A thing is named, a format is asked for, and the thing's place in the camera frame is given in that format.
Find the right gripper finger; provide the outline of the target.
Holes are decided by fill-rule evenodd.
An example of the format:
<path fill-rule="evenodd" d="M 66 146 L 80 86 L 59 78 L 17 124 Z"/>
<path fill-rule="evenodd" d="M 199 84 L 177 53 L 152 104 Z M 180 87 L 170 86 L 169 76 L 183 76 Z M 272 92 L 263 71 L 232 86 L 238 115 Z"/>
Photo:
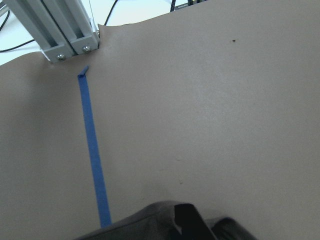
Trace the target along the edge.
<path fill-rule="evenodd" d="M 217 240 L 196 207 L 190 203 L 174 206 L 175 228 L 169 230 L 169 240 Z"/>

